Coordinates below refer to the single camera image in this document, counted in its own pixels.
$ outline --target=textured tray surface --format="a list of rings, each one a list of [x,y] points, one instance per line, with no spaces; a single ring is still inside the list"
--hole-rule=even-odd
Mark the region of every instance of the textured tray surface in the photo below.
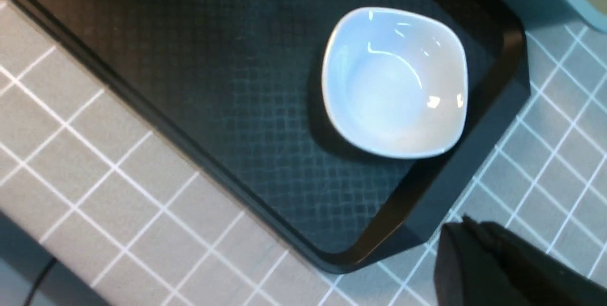
[[[335,23],[385,6],[461,38],[472,90],[501,29],[472,0],[37,0],[174,126],[317,248],[350,247],[412,161],[345,159],[315,141],[308,87]],[[457,21],[451,15],[457,11]]]

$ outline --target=black tray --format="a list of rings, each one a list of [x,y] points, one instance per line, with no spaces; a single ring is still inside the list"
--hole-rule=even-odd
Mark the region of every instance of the black tray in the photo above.
[[[522,25],[499,0],[14,0],[191,159],[322,269],[426,241],[529,96]],[[458,144],[419,161],[345,144],[319,60],[349,10],[440,20],[461,38]]]

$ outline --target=grid pattern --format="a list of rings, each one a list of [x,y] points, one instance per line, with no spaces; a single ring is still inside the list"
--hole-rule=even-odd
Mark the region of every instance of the grid pattern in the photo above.
[[[453,205],[607,285],[607,37],[528,34],[533,96]],[[434,305],[431,241],[317,271],[0,0],[0,207],[113,304]]]
[[[37,1],[276,220],[329,252],[353,245],[413,164],[368,165],[330,126],[321,85],[308,90],[335,23],[360,4],[442,20],[466,47],[470,87],[502,40],[473,0]]]

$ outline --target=tray rim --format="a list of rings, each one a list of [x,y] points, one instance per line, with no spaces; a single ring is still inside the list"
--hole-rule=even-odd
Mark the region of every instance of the tray rim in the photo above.
[[[427,216],[424,216],[424,224],[419,224],[419,217],[417,220],[411,222],[412,219],[410,216],[412,213],[415,213],[416,209],[414,209],[414,207],[416,207],[417,204],[420,204],[423,200],[431,200],[430,203],[436,204],[436,201],[433,200],[436,196],[429,198],[427,192],[431,189],[431,186],[429,185],[433,182],[434,176],[437,176],[445,170],[445,167],[442,167],[436,175],[430,175],[432,177],[429,178],[431,178],[432,181],[426,186],[427,188],[424,188],[425,186],[416,186],[418,187],[418,193],[416,194],[403,196],[402,194],[396,193],[399,188],[396,187],[395,191],[392,192],[392,195],[386,200],[375,217],[367,225],[367,228],[360,238],[358,238],[349,249],[339,253],[329,253],[319,250],[312,242],[301,235],[298,230],[293,228],[285,219],[273,211],[263,200],[261,200],[261,198],[254,195],[249,187],[240,182],[237,176],[231,174],[219,161],[214,159],[206,150],[204,150],[204,148],[196,144],[193,139],[181,131],[169,118],[165,117],[151,102],[148,102],[144,96],[135,90],[135,88],[131,87],[131,85],[118,73],[113,71],[108,64],[105,64],[101,58],[79,40],[78,36],[73,34],[61,23],[61,21],[52,16],[43,5],[36,0],[11,1],[21,12],[26,14],[26,16],[47,32],[51,38],[63,46],[70,55],[84,65],[87,70],[96,75],[103,83],[107,84],[108,88],[110,88],[114,94],[122,99],[123,102],[127,103],[139,114],[139,116],[149,123],[150,128],[160,132],[163,137],[177,146],[177,148],[198,165],[199,168],[210,174],[215,180],[219,181],[226,190],[230,191],[230,194],[240,199],[245,205],[245,208],[250,209],[256,216],[264,220],[265,224],[270,226],[283,238],[287,239],[288,243],[291,246],[294,246],[300,254],[327,272],[336,274],[349,273],[361,269],[366,265],[370,265],[375,261],[421,244],[431,237],[433,231],[436,229],[436,226],[440,224],[449,207],[451,207],[453,202],[462,192],[461,190],[456,194],[451,194],[449,200],[443,198],[439,202],[441,205],[439,209],[445,209],[444,212],[434,212],[433,215],[431,215],[431,221],[427,221]],[[514,68],[510,69],[516,70],[519,59],[523,57],[527,73],[524,82],[519,82],[514,73],[504,77],[503,87],[495,92],[495,98],[488,106],[488,109],[494,109],[493,113],[488,109],[484,110],[484,116],[481,117],[481,120],[477,121],[474,127],[468,131],[468,133],[473,132],[478,128],[478,123],[481,121],[487,122],[487,120],[485,120],[487,117],[491,117],[494,119],[494,122],[497,122],[495,126],[497,126],[498,129],[497,131],[496,129],[492,129],[492,133],[494,133],[492,137],[488,137],[487,139],[487,137],[480,137],[478,134],[474,136],[476,140],[483,142],[485,147],[487,147],[488,143],[490,143],[490,146],[485,154],[478,155],[477,153],[475,155],[477,161],[479,157],[481,158],[481,161],[478,165],[470,165],[473,166],[473,172],[476,172],[482,161],[488,156],[494,144],[514,120],[514,117],[518,114],[518,111],[522,108],[531,94],[526,56],[524,56],[526,54],[526,39],[523,25],[520,19],[505,6],[503,1],[492,0],[492,2],[498,2],[498,4],[487,4],[487,6],[483,6],[483,8],[493,10],[493,12],[490,12],[492,15],[497,11],[499,15],[505,16],[502,25],[505,36],[505,46],[488,72],[503,70],[504,67],[503,65],[499,65],[500,62],[507,62],[505,65],[514,64]],[[481,83],[487,80],[489,75],[490,74],[486,74],[485,77],[481,79]],[[496,107],[495,104],[499,101],[501,101],[501,105]],[[468,136],[466,138],[462,136],[462,140],[458,141],[458,144],[456,144],[453,150],[437,158],[444,160],[446,162],[444,165],[448,165],[453,154],[459,153],[458,149],[460,144],[467,140],[470,142]],[[415,195],[416,198],[414,202],[408,202],[411,206],[408,210],[395,210],[395,205],[401,204],[400,202],[403,202],[404,199],[410,199],[412,195]],[[397,243],[388,243],[391,237],[393,239],[397,235],[403,237],[403,240],[397,241]]]

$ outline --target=black object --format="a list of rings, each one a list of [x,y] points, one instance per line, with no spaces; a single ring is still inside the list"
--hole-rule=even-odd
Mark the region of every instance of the black object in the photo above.
[[[32,299],[33,306],[109,306],[61,261],[46,274]]]
[[[469,217],[442,227],[434,286],[441,306],[607,305],[607,290],[513,232]]]
[[[426,241],[529,96],[524,32],[499,0],[14,0],[126,102],[322,269]],[[460,142],[373,157],[327,127],[320,64],[361,6],[411,10],[461,38]]]
[[[31,294],[33,282],[52,258],[0,211],[0,304],[24,304]]]
[[[37,291],[38,287],[40,287],[40,285],[43,283],[44,279],[48,275],[48,272],[50,272],[52,267],[55,266],[55,263],[57,263],[57,259],[52,258],[44,266],[44,268],[40,272],[39,276],[34,281],[32,288],[30,289],[28,296],[26,297],[26,300],[23,303],[23,306],[30,306],[32,304],[32,300],[34,299],[34,295],[36,295],[36,291]]]

